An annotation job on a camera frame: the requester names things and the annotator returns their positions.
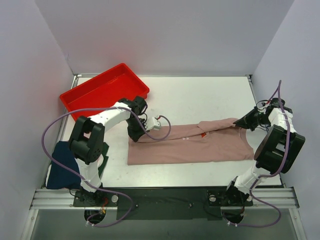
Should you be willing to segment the pink t shirt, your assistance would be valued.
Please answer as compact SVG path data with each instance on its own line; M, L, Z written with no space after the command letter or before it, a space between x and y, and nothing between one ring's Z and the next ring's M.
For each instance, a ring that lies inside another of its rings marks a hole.
M128 142L128 165L188 164L252 160L246 130L234 118L163 126Z

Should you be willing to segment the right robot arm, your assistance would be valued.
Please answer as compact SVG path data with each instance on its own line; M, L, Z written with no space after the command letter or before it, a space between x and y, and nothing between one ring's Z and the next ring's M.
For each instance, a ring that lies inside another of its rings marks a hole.
M234 122L235 126L252 132L264 125L268 132L254 153L253 166L234 178L223 192L227 204L245 202L257 185L290 170L306 141L295 130L292 118L293 111L285 106L285 101L272 98Z

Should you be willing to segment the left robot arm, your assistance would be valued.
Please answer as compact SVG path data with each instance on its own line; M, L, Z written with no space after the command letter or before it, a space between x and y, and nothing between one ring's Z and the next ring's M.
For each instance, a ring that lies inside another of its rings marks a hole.
M137 142L145 134L145 125L137 119L147 108L143 97L136 96L134 100L122 98L111 107L96 115L80 116L75 122L68 144L75 157L79 174L84 177L80 189L85 194L85 200L91 206L98 206L103 200L103 193L97 188L102 187L99 176L99 161L104 159L105 132L125 121L128 136Z

